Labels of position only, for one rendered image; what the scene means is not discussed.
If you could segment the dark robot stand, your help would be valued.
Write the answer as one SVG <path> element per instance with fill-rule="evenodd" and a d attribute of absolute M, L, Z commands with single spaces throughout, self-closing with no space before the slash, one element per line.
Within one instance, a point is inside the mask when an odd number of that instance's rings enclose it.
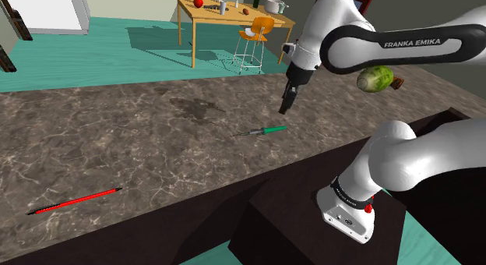
<path fill-rule="evenodd" d="M 242 265 L 397 265 L 405 206 L 375 195 L 375 229 L 361 244 L 327 224 L 313 196 L 329 177 L 291 174 L 270 179 L 249 200 L 229 250 Z"/>

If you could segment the orange chair with metal legs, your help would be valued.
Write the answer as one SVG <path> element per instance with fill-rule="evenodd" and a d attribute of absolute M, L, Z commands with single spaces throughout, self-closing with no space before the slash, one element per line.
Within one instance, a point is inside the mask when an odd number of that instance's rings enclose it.
<path fill-rule="evenodd" d="M 267 42 L 265 35 L 274 28 L 274 24 L 273 18 L 257 17 L 250 27 L 238 32 L 239 38 L 231 62 L 236 62 L 239 65 L 239 74 L 243 69 L 254 68 L 257 68 L 261 73 L 265 43 Z M 242 53 L 239 53 L 238 49 L 242 40 L 246 41 L 245 48 Z"/>

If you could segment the green lettuce head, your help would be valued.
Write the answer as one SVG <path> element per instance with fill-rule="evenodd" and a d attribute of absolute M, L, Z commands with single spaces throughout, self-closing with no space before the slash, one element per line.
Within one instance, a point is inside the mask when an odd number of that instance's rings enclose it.
<path fill-rule="evenodd" d="M 387 66 L 366 68 L 357 77 L 357 87 L 367 93 L 376 93 L 387 88 L 393 77 L 393 71 Z"/>

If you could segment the dark wooden shelf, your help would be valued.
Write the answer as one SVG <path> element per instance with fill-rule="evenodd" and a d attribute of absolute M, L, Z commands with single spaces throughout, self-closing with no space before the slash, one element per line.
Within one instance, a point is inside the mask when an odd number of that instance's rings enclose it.
<path fill-rule="evenodd" d="M 8 0 L 0 0 L 0 67 L 4 72 L 15 72 L 9 54 L 19 41 L 32 41 L 33 38 L 21 15 Z"/>

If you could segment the red pen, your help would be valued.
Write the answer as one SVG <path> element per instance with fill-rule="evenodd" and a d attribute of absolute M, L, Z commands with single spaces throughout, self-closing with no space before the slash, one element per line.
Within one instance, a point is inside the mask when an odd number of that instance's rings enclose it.
<path fill-rule="evenodd" d="M 109 195 L 109 194 L 112 194 L 112 193 L 116 193 L 116 192 L 118 192 L 122 189 L 123 189 L 122 187 L 118 187 L 118 188 L 114 188 L 114 189 L 105 190 L 103 192 L 94 193 L 94 194 L 91 194 L 91 195 L 88 195 L 88 196 L 75 198 L 73 200 L 67 200 L 67 201 L 64 201 L 64 202 L 61 202 L 61 203 L 51 204 L 51 205 L 48 205 L 46 207 L 39 207 L 39 208 L 30 210 L 29 212 L 26 213 L 26 215 L 42 214 L 42 213 L 45 213 L 45 212 L 50 211 L 50 210 L 56 210 L 56 209 L 59 209 L 61 207 L 67 207 L 67 206 L 70 206 L 70 205 L 73 205 L 73 204 L 76 204 L 76 203 L 80 203 L 80 202 L 83 202 L 83 201 L 87 201 L 87 200 L 95 199 L 95 198 L 98 198 L 98 197 L 101 197 L 101 196 L 106 196 L 106 195 Z"/>

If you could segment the wooden dining table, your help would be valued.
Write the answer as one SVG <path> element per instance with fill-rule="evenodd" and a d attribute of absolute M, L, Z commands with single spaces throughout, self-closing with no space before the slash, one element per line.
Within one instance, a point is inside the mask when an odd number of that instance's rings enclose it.
<path fill-rule="evenodd" d="M 287 28 L 287 36 L 285 42 L 288 42 L 289 36 L 295 22 L 284 15 L 267 13 L 263 5 L 257 9 L 253 8 L 251 4 L 242 3 L 237 8 L 231 2 L 227 6 L 229 13 L 224 15 L 219 14 L 218 11 L 212 9 L 196 8 L 193 5 L 193 0 L 177 0 L 177 15 L 178 15 L 178 44 L 181 45 L 181 10 L 183 10 L 192 21 L 192 68 L 195 68 L 195 52 L 196 52 L 196 25 L 199 23 L 223 24 L 223 25 L 241 25 L 249 26 L 252 24 L 254 18 L 257 17 L 271 17 L 275 20 L 274 26 L 276 28 Z"/>

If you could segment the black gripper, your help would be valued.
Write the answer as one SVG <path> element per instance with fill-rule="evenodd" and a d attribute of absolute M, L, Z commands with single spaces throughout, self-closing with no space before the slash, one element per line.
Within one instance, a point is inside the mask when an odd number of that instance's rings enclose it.
<path fill-rule="evenodd" d="M 294 103 L 296 96 L 298 95 L 298 86 L 305 85 L 309 82 L 314 70 L 302 69 L 290 62 L 287 68 L 286 76 L 287 83 L 282 94 L 282 103 L 279 109 L 279 113 L 285 115 Z"/>

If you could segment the green-handled soldering iron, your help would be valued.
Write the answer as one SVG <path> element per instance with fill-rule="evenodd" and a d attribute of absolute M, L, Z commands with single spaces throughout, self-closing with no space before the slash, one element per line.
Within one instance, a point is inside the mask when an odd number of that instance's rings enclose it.
<path fill-rule="evenodd" d="M 238 133 L 238 134 L 234 134 L 234 136 L 252 136 L 252 135 L 261 136 L 261 135 L 266 135 L 266 134 L 269 134 L 269 133 L 283 131 L 283 130 L 286 130 L 286 129 L 287 129 L 286 126 L 262 127 L 260 129 L 252 129 L 252 130 L 247 131 L 247 132 L 241 132 L 241 133 Z"/>

